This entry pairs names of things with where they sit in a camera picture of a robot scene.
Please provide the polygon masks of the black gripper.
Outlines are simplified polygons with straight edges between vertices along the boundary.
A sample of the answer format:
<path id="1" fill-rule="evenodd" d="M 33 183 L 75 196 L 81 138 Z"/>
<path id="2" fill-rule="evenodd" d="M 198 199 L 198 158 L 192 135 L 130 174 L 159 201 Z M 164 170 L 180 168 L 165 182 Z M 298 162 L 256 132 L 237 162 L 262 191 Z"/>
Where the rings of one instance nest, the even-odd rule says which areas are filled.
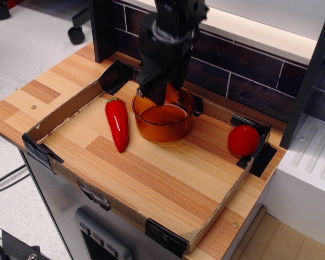
<path id="1" fill-rule="evenodd" d="M 162 106 L 168 82 L 179 91 L 186 79 L 192 44 L 191 29 L 182 19 L 158 13 L 144 16 L 139 24 L 143 65 L 136 78 L 138 95 Z"/>

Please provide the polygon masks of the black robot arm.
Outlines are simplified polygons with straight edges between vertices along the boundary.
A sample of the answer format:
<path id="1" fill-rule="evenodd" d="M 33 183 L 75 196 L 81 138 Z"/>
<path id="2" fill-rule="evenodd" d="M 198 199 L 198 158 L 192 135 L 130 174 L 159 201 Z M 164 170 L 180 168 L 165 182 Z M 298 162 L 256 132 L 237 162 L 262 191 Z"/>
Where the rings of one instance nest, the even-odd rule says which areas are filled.
<path id="1" fill-rule="evenodd" d="M 139 23 L 138 51 L 142 69 L 137 94 L 156 105 L 165 102 L 167 85 L 180 90 L 189 68 L 199 23 L 207 18 L 205 1 L 156 1 L 156 12 Z"/>

